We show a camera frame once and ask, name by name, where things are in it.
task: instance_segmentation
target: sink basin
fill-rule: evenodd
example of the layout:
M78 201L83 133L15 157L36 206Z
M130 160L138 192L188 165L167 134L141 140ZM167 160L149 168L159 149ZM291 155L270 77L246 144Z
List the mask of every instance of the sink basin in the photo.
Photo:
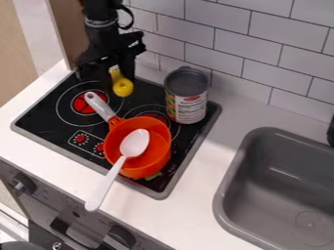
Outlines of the sink basin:
M218 223L263 249L334 249L334 149L274 128L243 140L214 198Z

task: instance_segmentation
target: orange saucepan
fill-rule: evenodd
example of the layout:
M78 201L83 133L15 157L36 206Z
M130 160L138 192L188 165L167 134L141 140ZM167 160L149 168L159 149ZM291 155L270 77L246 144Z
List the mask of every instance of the orange saucepan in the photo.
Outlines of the orange saucepan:
M168 127L158 119L139 116L123 119L94 92L85 94L86 102L109 124L109 133L104 140L104 155L114 164L121 156L119 150L123 139L137 129L149 131L149 145L139 157L129 159L123 165L120 174L137 180L158 173L171 156L172 137Z

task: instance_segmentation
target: red burner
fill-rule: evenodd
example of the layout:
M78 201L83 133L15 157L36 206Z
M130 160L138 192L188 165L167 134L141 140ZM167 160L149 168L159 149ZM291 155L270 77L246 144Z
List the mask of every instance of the red burner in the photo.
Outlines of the red burner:
M102 91L94 91L102 100L105 102L107 101L107 96ZM85 94L82 93L81 95L77 96L73 101L73 109L81 114L92 114L95 111L86 103L85 101Z
M162 121L164 124L167 125L167 127L169 126L167 118L160 113L155 113L155 112L148 111L147 113L142 113L140 116L153 117L155 119L158 119L158 120Z

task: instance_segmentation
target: can lid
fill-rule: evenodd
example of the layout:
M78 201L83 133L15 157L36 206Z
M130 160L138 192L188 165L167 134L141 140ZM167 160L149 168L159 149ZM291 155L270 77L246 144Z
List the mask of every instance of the can lid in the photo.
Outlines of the can lid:
M164 84L170 93L180 97L197 96L209 88L207 76L189 66L182 66L169 73Z

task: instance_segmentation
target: can label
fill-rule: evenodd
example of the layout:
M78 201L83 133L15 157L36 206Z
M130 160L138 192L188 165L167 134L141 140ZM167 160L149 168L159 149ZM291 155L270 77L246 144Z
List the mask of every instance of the can label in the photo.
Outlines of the can label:
M192 124L205 117L206 92L193 97L178 97L167 92L166 101L169 117L178 123Z

